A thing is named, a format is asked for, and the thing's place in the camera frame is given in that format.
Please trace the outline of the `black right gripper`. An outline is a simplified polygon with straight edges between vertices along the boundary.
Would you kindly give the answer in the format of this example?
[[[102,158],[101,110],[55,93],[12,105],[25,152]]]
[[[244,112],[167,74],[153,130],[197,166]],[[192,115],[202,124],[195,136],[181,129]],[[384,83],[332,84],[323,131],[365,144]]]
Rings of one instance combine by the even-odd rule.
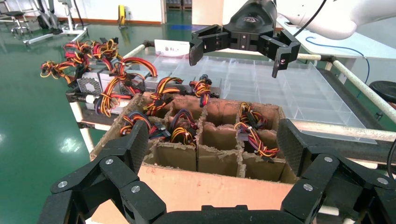
[[[272,0],[248,0],[223,26],[211,25],[191,34],[189,64],[195,66],[204,53],[226,48],[259,51],[274,61],[272,77],[297,60],[300,42],[287,30],[275,36],[276,5]]]

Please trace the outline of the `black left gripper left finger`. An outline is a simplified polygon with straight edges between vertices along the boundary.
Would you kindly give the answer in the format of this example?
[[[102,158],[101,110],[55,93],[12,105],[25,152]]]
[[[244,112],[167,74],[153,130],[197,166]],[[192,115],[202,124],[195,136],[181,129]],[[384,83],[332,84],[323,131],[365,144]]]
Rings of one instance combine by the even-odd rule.
[[[38,223],[84,224],[106,201],[131,224],[154,223],[166,204],[138,176],[148,139],[146,123],[138,121],[129,135],[108,141],[93,161],[51,186]]]

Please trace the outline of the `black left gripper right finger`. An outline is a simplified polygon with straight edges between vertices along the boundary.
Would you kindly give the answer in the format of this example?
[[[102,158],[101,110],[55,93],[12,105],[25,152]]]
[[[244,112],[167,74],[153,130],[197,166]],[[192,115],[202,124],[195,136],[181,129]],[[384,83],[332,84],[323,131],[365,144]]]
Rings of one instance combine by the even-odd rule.
[[[289,119],[279,121],[277,146],[298,177],[282,210],[303,223],[314,220],[323,203],[344,219],[362,224],[396,221],[396,182],[351,160],[366,143],[320,138],[301,133]]]

